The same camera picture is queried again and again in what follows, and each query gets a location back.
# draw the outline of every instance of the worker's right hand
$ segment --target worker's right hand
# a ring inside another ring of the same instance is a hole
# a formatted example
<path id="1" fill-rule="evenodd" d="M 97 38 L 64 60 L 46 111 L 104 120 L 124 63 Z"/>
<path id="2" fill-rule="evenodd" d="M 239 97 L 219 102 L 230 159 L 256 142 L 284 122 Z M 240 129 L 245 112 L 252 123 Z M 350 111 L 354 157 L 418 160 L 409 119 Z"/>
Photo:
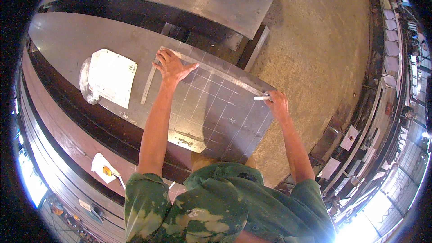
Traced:
<path id="1" fill-rule="evenodd" d="M 191 71 L 199 66 L 198 63 L 184 66 L 181 64 L 180 59 L 166 48 L 159 50 L 156 58 L 159 59 L 162 65 L 158 65 L 155 62 L 152 62 L 152 64 L 161 72 L 162 80 L 175 85 L 180 80 L 185 79 Z"/>
<path id="2" fill-rule="evenodd" d="M 273 117 L 279 123 L 284 123 L 289 119 L 288 100 L 285 93 L 279 90 L 271 90 L 267 93 L 270 95 L 271 101 L 264 100 L 264 103 L 270 108 Z"/>

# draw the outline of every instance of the worker's left hand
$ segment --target worker's left hand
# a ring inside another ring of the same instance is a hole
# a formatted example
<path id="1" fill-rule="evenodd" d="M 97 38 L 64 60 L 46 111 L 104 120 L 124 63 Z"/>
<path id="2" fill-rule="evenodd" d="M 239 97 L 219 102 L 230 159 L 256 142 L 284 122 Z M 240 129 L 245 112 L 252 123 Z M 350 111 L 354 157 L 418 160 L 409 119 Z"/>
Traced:
<path id="1" fill-rule="evenodd" d="M 159 59 L 162 65 L 158 65 L 155 62 L 152 62 L 152 64 L 161 72 L 162 80 L 168 83 L 174 83 L 175 85 L 199 66 L 198 63 L 184 66 L 181 64 L 180 59 L 166 48 L 159 50 L 156 54 L 156 58 Z"/>

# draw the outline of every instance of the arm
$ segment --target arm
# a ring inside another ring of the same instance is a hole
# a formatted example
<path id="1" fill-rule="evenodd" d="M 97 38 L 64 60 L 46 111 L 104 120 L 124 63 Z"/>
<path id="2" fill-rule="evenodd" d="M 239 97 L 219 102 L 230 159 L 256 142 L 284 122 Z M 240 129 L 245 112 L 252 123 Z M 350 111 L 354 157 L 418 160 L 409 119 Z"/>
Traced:
<path id="1" fill-rule="evenodd" d="M 282 127 L 286 156 L 295 183 L 300 183 L 306 179 L 315 180 L 315 173 L 312 170 L 312 165 L 310 165 L 311 162 L 305 146 L 295 130 L 292 118 L 289 116 L 286 95 L 280 91 L 269 91 L 269 94 L 272 102 L 269 100 L 264 102 Z"/>
<path id="2" fill-rule="evenodd" d="M 162 66 L 154 62 L 152 64 L 161 72 L 162 83 L 144 127 L 137 172 L 154 173 L 162 177 L 174 91 L 179 81 L 196 69 L 198 63 L 183 66 L 178 57 L 168 49 L 158 51 L 156 58 L 159 59 Z"/>

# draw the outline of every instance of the workshop floor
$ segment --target workshop floor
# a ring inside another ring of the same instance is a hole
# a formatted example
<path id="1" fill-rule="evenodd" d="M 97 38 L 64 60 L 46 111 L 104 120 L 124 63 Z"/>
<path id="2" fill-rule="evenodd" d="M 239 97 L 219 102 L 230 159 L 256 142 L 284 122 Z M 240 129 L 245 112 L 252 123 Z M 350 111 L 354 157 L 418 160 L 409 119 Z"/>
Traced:
<path id="1" fill-rule="evenodd" d="M 368 60 L 368 13 L 369 0 L 274 0 L 263 21 L 270 34 L 251 73 L 286 92 L 307 152 L 343 97 L 356 106 Z M 289 174 L 275 121 L 254 158 L 266 186 Z"/>

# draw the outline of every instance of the camouflage shirt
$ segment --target camouflage shirt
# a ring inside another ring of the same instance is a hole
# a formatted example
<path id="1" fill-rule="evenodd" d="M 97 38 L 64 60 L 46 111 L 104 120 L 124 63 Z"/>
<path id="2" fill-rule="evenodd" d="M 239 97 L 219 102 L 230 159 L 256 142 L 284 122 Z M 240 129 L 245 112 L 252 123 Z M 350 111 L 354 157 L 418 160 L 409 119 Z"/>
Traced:
<path id="1" fill-rule="evenodd" d="M 126 184 L 126 242 L 233 242 L 245 229 L 270 242 L 332 242 L 335 230 L 318 184 L 298 183 L 288 197 L 263 185 L 262 174 L 237 163 L 211 164 L 184 182 L 171 204 L 155 174 Z"/>

